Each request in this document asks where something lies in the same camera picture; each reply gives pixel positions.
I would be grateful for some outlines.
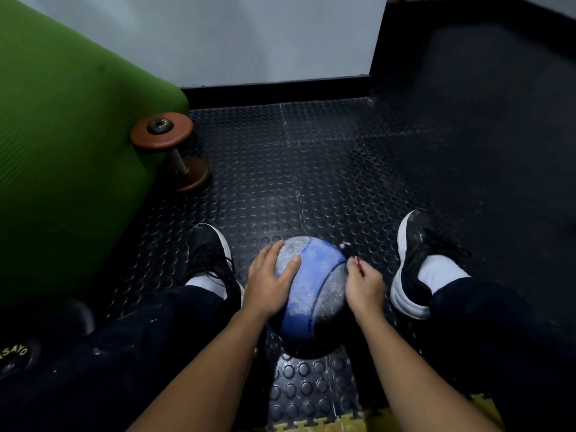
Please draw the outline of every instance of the dark pants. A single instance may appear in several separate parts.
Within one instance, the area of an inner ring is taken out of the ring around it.
[[[125,430],[235,311],[197,287],[152,298],[55,362],[0,381],[4,429]],[[431,313],[425,324],[441,352],[436,365],[480,380],[508,431],[567,419],[576,388],[573,334],[513,290],[474,279],[436,293]]]
[[[576,338],[496,283],[456,280],[432,298],[443,365],[488,388],[508,431],[569,426]]]
[[[197,287],[149,299],[56,361],[0,381],[2,428],[125,431],[235,311]]]

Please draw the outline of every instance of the medicine ball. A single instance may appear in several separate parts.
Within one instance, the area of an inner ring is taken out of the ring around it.
[[[278,254],[277,276],[296,254],[301,255],[302,264],[288,301],[268,325],[280,335],[291,356],[319,357],[340,344],[339,321],[346,305],[346,258],[322,239],[290,238]]]

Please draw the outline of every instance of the brown dumbbell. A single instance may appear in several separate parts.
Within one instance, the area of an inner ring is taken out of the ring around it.
[[[199,158],[180,156],[177,146],[192,134],[194,124],[189,116],[166,112],[144,118],[130,132],[135,147],[147,152],[167,152],[166,164],[158,181],[173,192],[186,192],[200,188],[210,177],[208,164]]]

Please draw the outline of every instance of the yellow foam mat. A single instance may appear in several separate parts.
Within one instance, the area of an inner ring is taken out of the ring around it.
[[[499,428],[504,429],[504,424],[500,414],[494,406],[492,399],[485,399],[481,396],[473,396],[472,403],[479,408],[488,418],[490,418]],[[299,432],[400,432],[400,426],[394,418],[390,408],[379,409],[377,414],[363,412],[360,418],[354,418],[352,414],[343,415],[335,422],[328,423],[327,418],[314,420],[315,426],[307,426],[306,421],[295,421],[294,427],[288,428],[288,424],[276,425],[276,432],[299,431]],[[256,429],[257,432],[264,432],[266,429]]]

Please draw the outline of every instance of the floor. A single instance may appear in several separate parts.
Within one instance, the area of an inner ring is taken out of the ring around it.
[[[186,233],[199,222],[215,225],[227,238],[242,283],[259,249],[298,235],[352,243],[352,252],[391,283],[399,265],[396,231],[402,217],[415,207],[433,206],[395,165],[388,139],[398,128],[381,118],[373,99],[206,109],[191,117],[195,133],[183,149],[209,162],[212,182],[198,196],[148,198],[134,221],[135,251],[120,269],[107,318],[175,285],[184,270]],[[389,304],[386,313],[418,348],[411,327]],[[358,336],[343,335],[344,345],[332,354],[303,361],[285,355],[269,331],[236,427],[333,421],[357,413],[361,405],[385,406]],[[362,364],[360,382],[347,349]],[[363,397],[358,385],[365,388]]]
[[[447,26],[417,50],[370,97],[192,111],[183,149],[210,163],[212,183],[149,197],[105,316],[175,285],[198,222],[226,236],[241,282],[264,245],[309,235],[353,243],[390,284],[400,220],[427,207],[473,253],[471,274],[576,323],[575,61],[495,24]],[[389,304],[386,316],[418,350],[410,323]],[[266,333],[236,427],[385,406],[359,338],[302,361]]]

